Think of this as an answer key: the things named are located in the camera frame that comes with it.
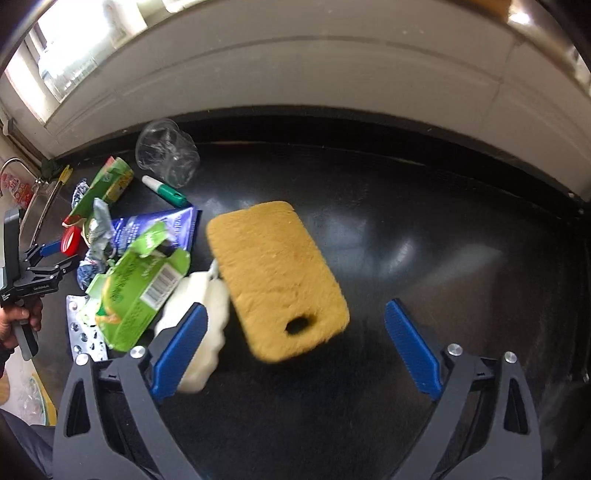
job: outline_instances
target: green pen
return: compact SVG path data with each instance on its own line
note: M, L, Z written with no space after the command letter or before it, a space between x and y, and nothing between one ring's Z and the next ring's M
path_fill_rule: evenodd
M183 208L191 205L185 197L185 195L183 195L180 192L177 192L174 188L169 187L165 183L153 179L148 175L144 175L142 177L142 183L146 185L150 190L160 195L168 203L174 205L177 208Z

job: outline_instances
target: pill blister pack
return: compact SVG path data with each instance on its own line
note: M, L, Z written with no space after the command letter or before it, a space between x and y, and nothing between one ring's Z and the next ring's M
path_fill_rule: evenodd
M88 296L66 296L70 351L74 360L81 353L87 353L95 362L100 362L109 357L103 334L95 323L94 309L88 305L90 301Z

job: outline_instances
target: person's hand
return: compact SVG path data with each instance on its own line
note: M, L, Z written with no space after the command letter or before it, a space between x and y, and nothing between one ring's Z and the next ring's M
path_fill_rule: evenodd
M17 337L12 331L12 323L29 319L31 328L38 332L41 330L41 311L43 304L41 299L25 302L25 307L10 305L0 309L0 342L5 348L11 349L18 345Z

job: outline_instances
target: red bottle cap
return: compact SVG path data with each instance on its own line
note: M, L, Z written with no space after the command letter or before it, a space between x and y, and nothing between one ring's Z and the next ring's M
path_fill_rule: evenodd
M72 225L66 228L64 235L61 237L61 253L71 257L78 251L78 244L80 244L80 234L82 230L79 226Z

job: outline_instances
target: white label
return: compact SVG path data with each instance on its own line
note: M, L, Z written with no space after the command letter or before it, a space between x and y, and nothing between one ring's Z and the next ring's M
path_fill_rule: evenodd
M139 299L158 311L181 278L183 276L179 272L165 263Z

